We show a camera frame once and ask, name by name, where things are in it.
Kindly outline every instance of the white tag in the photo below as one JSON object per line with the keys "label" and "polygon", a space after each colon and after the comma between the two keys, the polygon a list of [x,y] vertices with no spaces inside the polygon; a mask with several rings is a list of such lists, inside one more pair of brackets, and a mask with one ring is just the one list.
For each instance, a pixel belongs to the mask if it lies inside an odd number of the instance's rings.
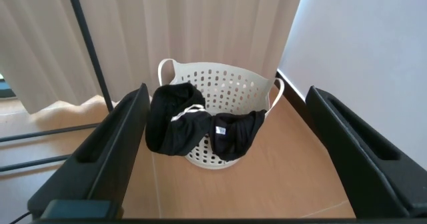
{"label": "white tag", "polygon": [[225,135],[226,134],[226,129],[223,127],[215,127],[216,133],[217,134],[221,134],[221,135]]}

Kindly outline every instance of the metal rack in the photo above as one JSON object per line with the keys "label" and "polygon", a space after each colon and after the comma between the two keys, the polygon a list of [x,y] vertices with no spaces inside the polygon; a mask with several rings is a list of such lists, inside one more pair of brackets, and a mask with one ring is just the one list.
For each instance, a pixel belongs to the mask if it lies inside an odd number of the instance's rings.
{"label": "metal rack", "polygon": [[[93,46],[92,38],[89,32],[89,28],[87,27],[86,19],[83,14],[83,10],[80,5],[80,0],[70,0],[71,5],[73,6],[74,14],[77,19],[77,22],[79,23],[81,34],[83,35],[83,39],[85,41],[85,45],[87,48],[87,52],[89,53],[89,57],[91,59],[93,70],[95,71],[99,86],[101,87],[102,95],[104,96],[105,104],[107,105],[107,109],[109,112],[113,110],[113,104],[111,102],[111,98],[109,96],[107,85],[105,84],[104,76],[102,75],[101,66],[99,65],[98,57],[95,52],[95,47]],[[49,131],[39,131],[35,133],[27,133],[27,134],[21,134],[21,135],[14,135],[10,137],[2,137],[0,138],[0,143],[5,141],[14,141],[14,140],[20,140],[20,139],[26,139],[31,137],[41,137],[45,135],[52,135],[52,134],[58,134],[58,133],[66,133],[69,131],[78,131],[83,129],[89,129],[97,127],[98,123],[94,124],[88,124],[88,125],[80,125],[75,127],[66,127],[66,128],[60,128],[55,130],[49,130]],[[52,163],[56,161],[62,161],[66,160],[69,155],[61,155],[58,157],[50,157],[46,159],[40,159],[36,161],[28,161],[24,163],[18,163],[13,165],[7,165],[0,167],[0,172],[4,171],[10,171],[15,169],[20,169],[24,167],[32,167],[36,165],[46,164],[46,163]]]}

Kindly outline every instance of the perforated basket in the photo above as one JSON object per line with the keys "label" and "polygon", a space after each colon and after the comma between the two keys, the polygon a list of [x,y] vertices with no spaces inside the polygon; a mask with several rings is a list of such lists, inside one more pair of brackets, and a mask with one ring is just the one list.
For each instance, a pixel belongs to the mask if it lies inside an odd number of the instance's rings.
{"label": "perforated basket", "polygon": [[[206,110],[211,114],[233,113],[247,114],[250,111],[268,110],[276,105],[282,96],[285,85],[281,79],[278,96],[270,107],[268,93],[274,80],[267,80],[251,71],[220,63],[178,63],[173,59],[164,59],[159,64],[158,75],[161,81],[161,70],[167,61],[172,61],[175,78],[170,84],[189,82],[205,97]],[[234,161],[223,161],[212,152],[209,136],[185,156],[188,161],[206,169],[223,169],[235,164]]]}

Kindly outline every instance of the basket handle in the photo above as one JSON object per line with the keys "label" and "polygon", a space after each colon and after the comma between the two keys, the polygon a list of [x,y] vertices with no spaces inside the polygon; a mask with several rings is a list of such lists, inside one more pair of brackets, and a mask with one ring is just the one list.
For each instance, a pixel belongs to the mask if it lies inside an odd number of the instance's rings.
{"label": "basket handle", "polygon": [[162,83],[161,83],[161,70],[163,69],[163,65],[165,65],[166,61],[175,61],[175,60],[168,58],[168,59],[163,59],[163,60],[160,61],[159,67],[157,68],[157,74],[159,75],[160,86],[162,86]]}
{"label": "basket handle", "polygon": [[283,95],[283,92],[285,91],[285,83],[283,82],[283,80],[281,80],[280,78],[276,78],[276,80],[278,80],[279,84],[280,84],[279,93],[278,93],[278,96],[274,99],[273,104],[270,107],[270,109],[268,109],[268,111],[266,112],[266,116],[268,115],[268,113],[270,113],[270,111],[273,109],[273,107],[279,102],[280,97]]}

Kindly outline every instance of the white drawstring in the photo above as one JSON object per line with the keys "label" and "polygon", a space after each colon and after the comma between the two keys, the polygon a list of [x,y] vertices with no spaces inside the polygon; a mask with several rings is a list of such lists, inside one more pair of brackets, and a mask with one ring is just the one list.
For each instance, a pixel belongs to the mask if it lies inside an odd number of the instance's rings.
{"label": "white drawstring", "polygon": [[181,116],[185,115],[186,113],[196,113],[198,111],[206,111],[206,110],[205,110],[205,107],[203,105],[194,104],[194,105],[191,105],[191,106],[185,108],[182,112],[178,113],[178,115],[176,115],[175,117],[172,117],[171,121],[178,120]]}

